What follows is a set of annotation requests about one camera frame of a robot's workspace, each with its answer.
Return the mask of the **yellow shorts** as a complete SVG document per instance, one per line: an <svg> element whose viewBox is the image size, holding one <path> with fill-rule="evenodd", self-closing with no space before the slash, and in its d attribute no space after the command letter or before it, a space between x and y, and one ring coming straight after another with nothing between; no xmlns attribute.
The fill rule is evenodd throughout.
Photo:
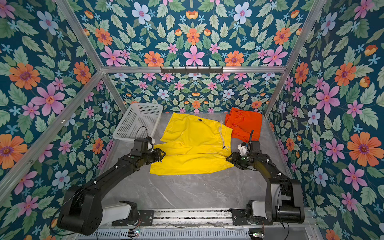
<svg viewBox="0 0 384 240"><path fill-rule="evenodd" d="M174 113L161 138L162 143L155 145L166 155L161 162L151 164L150 173L199 175L234 167L227 161L232 154L232 131L215 120Z"/></svg>

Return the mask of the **orange shorts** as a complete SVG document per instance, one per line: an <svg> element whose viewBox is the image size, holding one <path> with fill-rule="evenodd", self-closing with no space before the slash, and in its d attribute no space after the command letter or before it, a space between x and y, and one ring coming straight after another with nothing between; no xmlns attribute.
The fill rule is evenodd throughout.
<svg viewBox="0 0 384 240"><path fill-rule="evenodd" d="M251 140L258 141L261 136L263 115L257 112L244 111L232 108L226 115L225 126L231 128L232 138L248 142L251 132Z"/></svg>

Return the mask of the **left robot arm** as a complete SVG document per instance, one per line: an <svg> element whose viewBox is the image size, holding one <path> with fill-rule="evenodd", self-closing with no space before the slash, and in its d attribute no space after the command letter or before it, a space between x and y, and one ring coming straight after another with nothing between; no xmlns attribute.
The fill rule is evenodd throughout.
<svg viewBox="0 0 384 240"><path fill-rule="evenodd" d="M103 207L102 200L123 179L142 166L161 162L165 156L165 151L154 147L152 138L136 139L130 152L120 157L114 166L85 185L67 190L58 216L58 228L89 236L100 226L116 221L128 226L138 224L140 213L136 203L119 201Z"/></svg>

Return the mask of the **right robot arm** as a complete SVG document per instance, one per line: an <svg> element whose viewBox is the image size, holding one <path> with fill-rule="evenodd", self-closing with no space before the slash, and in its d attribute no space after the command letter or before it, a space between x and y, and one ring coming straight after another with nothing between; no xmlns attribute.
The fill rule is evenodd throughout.
<svg viewBox="0 0 384 240"><path fill-rule="evenodd" d="M226 159L236 168L252 170L262 175L267 183L263 201L249 201L246 221L256 225L271 223L302 224L305 221L304 197L301 183L284 175L267 154L251 153L242 156L232 153Z"/></svg>

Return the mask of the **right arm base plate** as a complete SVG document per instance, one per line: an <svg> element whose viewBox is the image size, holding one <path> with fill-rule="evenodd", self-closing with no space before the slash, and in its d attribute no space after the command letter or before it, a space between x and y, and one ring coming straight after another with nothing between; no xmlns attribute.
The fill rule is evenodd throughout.
<svg viewBox="0 0 384 240"><path fill-rule="evenodd" d="M272 226L273 223L269 222L263 217L251 216L245 209L230 209L232 214L232 222L234 226Z"/></svg>

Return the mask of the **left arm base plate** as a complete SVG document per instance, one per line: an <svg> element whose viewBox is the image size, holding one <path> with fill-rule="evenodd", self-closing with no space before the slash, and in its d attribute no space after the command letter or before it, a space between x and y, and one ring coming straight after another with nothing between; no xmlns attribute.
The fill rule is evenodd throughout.
<svg viewBox="0 0 384 240"><path fill-rule="evenodd" d="M126 219L112 222L113 227L148 227L154 220L153 210L138 210L137 213L130 214Z"/></svg>

